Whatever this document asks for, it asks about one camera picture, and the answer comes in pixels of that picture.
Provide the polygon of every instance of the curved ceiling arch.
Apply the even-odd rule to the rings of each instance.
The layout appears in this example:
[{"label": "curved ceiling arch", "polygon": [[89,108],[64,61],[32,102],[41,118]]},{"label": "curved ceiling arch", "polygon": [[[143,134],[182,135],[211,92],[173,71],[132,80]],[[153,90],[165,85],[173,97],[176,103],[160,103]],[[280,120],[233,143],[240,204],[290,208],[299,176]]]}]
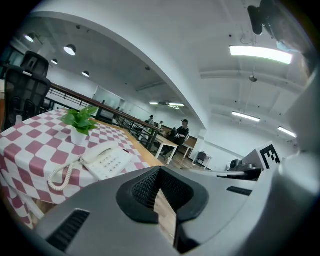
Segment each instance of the curved ceiling arch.
[{"label": "curved ceiling arch", "polygon": [[206,127],[210,115],[205,111],[200,92],[195,84],[201,78],[186,49],[170,49],[148,36],[141,27],[123,18],[114,9],[83,0],[50,1],[39,5],[30,17],[66,20],[95,30],[116,41],[148,64],[177,93],[194,116]]}]

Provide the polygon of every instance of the ceiling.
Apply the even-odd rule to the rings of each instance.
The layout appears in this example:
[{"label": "ceiling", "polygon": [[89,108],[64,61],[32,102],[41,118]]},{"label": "ceiling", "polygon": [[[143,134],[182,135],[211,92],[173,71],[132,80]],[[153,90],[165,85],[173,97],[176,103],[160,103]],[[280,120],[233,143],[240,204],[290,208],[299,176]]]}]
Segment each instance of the ceiling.
[{"label": "ceiling", "polygon": [[[127,4],[110,4],[118,4],[128,20],[148,29],[154,38],[175,36],[183,42],[176,47],[185,48],[194,60],[199,82],[193,86],[201,95],[198,100],[213,117],[233,119],[231,112],[240,111],[261,118],[259,123],[249,123],[258,129],[270,132],[277,131],[275,127],[279,125],[288,126],[285,113],[307,81],[302,56],[293,53],[292,63],[286,65],[262,58],[231,56],[229,51],[230,45],[277,49],[277,42],[266,32],[260,36],[252,32],[247,8],[258,6],[260,0],[121,2]],[[107,69],[124,78],[148,101],[182,102],[156,72],[145,70],[147,65],[142,60],[98,32],[83,26],[77,29],[68,21],[29,18],[17,32],[17,37],[31,49],[35,47],[34,51],[37,50],[35,44],[23,38],[23,34],[32,31],[40,39],[49,40],[56,51],[51,58],[58,59],[60,68],[77,74],[100,69],[101,77],[103,69]],[[67,44],[77,47],[73,63],[63,51]],[[252,73],[258,79],[255,83],[249,80]],[[97,77],[90,79],[97,83],[102,81]]]},{"label": "ceiling", "polygon": [[[25,20],[15,37],[34,52],[38,52],[42,47],[40,42],[48,41],[53,48],[46,56],[49,61],[57,59],[59,68],[77,75],[85,70],[89,73],[99,70],[98,76],[90,76],[90,80],[98,84],[105,81],[104,70],[120,77],[134,88],[162,81],[156,72],[152,69],[146,70],[148,65],[122,45],[84,26],[78,29],[76,25],[56,18],[31,17]],[[39,40],[27,41],[24,35],[28,33],[36,33]],[[72,58],[64,51],[68,44],[76,46],[76,55]],[[150,101],[180,101],[166,84],[160,95],[154,97],[148,92],[144,93],[144,96]]]}]

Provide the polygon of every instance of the white telephone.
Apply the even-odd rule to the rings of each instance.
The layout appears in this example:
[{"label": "white telephone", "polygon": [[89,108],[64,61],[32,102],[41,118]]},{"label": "white telephone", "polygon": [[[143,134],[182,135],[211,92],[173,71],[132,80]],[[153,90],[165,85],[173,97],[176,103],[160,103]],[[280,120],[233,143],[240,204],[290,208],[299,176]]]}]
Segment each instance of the white telephone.
[{"label": "white telephone", "polygon": [[[102,181],[118,175],[133,157],[131,153],[119,147],[115,141],[106,141],[93,148],[88,148],[87,151],[85,154],[77,156],[64,165],[58,166],[49,175],[49,186],[56,191],[64,190],[69,184],[74,164],[79,160],[95,178]],[[69,168],[63,184],[61,186],[54,185],[52,182],[53,177],[67,166]]]}]

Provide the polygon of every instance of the black vent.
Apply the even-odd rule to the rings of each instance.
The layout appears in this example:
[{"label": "black vent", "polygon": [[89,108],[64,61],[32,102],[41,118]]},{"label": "black vent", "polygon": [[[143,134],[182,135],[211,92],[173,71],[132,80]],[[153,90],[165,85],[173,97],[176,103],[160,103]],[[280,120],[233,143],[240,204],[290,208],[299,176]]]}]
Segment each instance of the black vent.
[{"label": "black vent", "polygon": [[252,192],[252,190],[240,188],[240,187],[236,187],[236,186],[230,186],[226,190],[237,193],[237,194],[241,194],[244,196],[250,196],[250,194]]},{"label": "black vent", "polygon": [[65,252],[89,215],[87,211],[75,210],[46,241]]}]

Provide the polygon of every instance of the railing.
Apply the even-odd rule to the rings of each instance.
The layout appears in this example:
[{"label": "railing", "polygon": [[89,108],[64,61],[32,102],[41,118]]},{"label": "railing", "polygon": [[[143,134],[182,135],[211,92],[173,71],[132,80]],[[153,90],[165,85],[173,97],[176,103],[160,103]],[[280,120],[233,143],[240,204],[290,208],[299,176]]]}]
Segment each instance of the railing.
[{"label": "railing", "polygon": [[[118,126],[120,128],[127,129],[130,134],[132,134],[142,145],[144,145],[148,150],[151,150],[152,145],[154,144],[156,137],[160,131],[159,128],[143,122],[131,115],[128,115],[126,113],[123,113],[119,110],[113,109],[112,107],[106,106],[103,103],[100,103],[92,98],[86,97],[84,95],[81,95],[75,91],[69,90],[65,87],[62,87],[60,85],[51,84],[51,89],[48,93],[56,95],[60,98],[63,98],[64,100],[68,100],[74,104],[77,104],[79,106],[95,106],[99,107],[99,110],[94,117],[95,119],[105,122],[110,125]],[[46,97],[46,101],[50,101],[49,105],[51,105],[53,109],[53,104],[61,105],[68,109],[75,109],[73,107],[70,107],[66,104],[60,103],[56,100],[53,100],[51,98]],[[50,111],[50,108],[43,107],[44,110]],[[114,114],[114,119],[116,122],[113,122],[112,120],[106,119],[102,115],[102,110],[110,112]]]}]

